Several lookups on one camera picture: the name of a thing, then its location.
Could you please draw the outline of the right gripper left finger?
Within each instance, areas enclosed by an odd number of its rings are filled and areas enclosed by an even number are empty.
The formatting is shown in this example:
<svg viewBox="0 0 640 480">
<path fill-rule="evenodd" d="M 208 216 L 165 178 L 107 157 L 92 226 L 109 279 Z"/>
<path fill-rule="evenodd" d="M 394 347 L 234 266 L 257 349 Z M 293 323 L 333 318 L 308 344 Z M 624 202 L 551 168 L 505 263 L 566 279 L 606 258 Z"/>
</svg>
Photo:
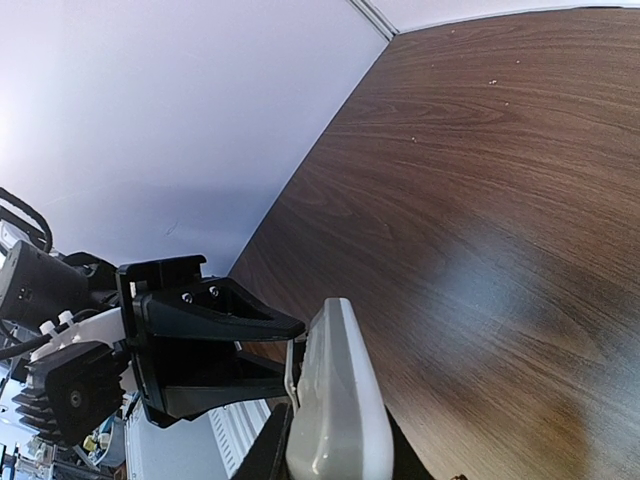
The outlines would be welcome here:
<svg viewBox="0 0 640 480">
<path fill-rule="evenodd" d="M 274 407 L 258 437 L 234 474 L 234 480 L 284 480 L 291 475 L 286 449 L 293 420 L 293 407 L 279 403 Z"/>
</svg>

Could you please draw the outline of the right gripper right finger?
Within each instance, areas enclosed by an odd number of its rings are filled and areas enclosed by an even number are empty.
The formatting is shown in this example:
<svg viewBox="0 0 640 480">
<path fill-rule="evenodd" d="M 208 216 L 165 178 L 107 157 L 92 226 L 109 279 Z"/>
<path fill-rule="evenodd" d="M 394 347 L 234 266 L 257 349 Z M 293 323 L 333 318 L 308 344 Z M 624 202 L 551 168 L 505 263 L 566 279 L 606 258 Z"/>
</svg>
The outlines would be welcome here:
<svg viewBox="0 0 640 480">
<path fill-rule="evenodd" d="M 394 448 L 393 480 L 434 480 L 416 451 L 404 435 L 388 407 L 386 414 L 392 432 Z"/>
</svg>

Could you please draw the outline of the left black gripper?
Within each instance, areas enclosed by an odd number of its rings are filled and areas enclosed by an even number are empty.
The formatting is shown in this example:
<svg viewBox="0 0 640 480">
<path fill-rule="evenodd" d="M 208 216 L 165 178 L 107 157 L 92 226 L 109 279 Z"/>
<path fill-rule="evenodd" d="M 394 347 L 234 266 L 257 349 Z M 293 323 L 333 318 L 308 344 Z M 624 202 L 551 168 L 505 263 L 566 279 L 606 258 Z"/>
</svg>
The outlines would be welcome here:
<svg viewBox="0 0 640 480">
<path fill-rule="evenodd" d="M 125 343 L 147 419 L 160 428 L 229 404 L 286 396 L 285 365 L 234 341 L 277 342 L 305 323 L 230 278 L 205 277 L 202 255 L 116 271 Z"/>
</svg>

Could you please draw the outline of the white remote control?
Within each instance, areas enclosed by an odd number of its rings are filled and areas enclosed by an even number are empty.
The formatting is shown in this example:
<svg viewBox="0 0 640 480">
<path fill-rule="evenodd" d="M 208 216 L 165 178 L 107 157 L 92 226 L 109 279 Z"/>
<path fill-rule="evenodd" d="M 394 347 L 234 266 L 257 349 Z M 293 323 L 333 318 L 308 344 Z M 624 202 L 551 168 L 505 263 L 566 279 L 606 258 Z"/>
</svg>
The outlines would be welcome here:
<svg viewBox="0 0 640 480">
<path fill-rule="evenodd" d="M 284 386 L 292 479 L 393 477 L 390 421 L 348 299 L 326 299 L 306 335 L 287 342 Z"/>
</svg>

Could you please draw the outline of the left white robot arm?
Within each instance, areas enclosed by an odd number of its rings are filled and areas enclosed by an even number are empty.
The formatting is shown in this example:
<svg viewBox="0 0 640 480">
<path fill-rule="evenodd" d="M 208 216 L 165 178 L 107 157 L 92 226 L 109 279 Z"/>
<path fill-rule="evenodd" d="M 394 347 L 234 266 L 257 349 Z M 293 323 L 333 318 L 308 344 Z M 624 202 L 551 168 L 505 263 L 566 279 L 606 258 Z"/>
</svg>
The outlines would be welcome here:
<svg viewBox="0 0 640 480">
<path fill-rule="evenodd" d="M 1 355 L 28 357 L 16 399 L 23 422 L 61 440 L 94 428 L 132 391 L 161 428 L 282 396 L 282 365 L 240 346 L 292 340 L 303 322 L 231 278 L 205 276 L 204 261 L 193 255 L 115 267 L 18 242 L 1 269 L 1 316 L 33 338 Z"/>
</svg>

